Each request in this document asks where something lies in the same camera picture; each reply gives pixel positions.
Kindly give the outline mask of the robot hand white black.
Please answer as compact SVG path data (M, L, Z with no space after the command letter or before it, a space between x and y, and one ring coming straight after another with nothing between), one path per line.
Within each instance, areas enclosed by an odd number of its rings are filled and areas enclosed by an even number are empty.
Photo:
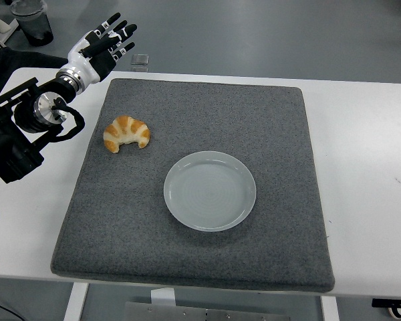
M120 17L120 13L115 13L87 32L70 50L63 70L76 77L80 91L104 80L118 60L134 47L129 39L137 25L120 21Z

